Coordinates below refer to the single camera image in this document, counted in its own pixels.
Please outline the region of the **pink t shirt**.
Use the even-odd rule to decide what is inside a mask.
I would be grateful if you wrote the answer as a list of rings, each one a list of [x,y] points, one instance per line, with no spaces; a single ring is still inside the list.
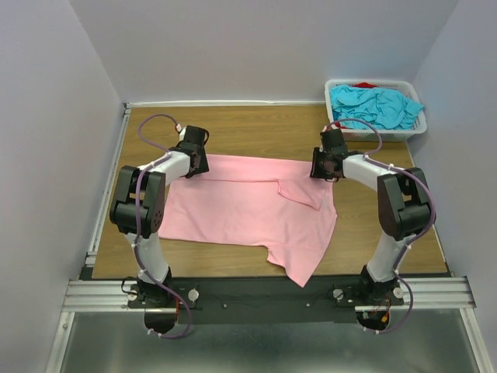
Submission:
[[[332,183],[312,178],[310,162],[234,155],[207,160],[208,172],[170,185],[160,238],[264,246],[268,262],[304,287],[335,230]]]

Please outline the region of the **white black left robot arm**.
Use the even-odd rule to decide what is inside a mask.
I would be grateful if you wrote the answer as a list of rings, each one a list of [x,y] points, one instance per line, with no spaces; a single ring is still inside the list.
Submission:
[[[139,271],[136,284],[125,293],[135,307],[164,308],[175,297],[172,277],[158,230],[165,216],[166,187],[181,178],[209,171],[205,145],[210,134],[201,127],[178,127],[179,142],[142,166],[123,166],[118,172],[109,219],[130,243]]]

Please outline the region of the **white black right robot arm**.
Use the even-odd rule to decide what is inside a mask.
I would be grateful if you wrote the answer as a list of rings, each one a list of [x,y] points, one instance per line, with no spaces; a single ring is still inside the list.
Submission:
[[[381,238],[360,279],[350,290],[352,300],[372,305],[393,293],[398,270],[414,241],[436,220],[431,194],[420,168],[403,169],[348,150],[342,132],[327,128],[313,151],[310,177],[326,181],[355,180],[377,192]]]

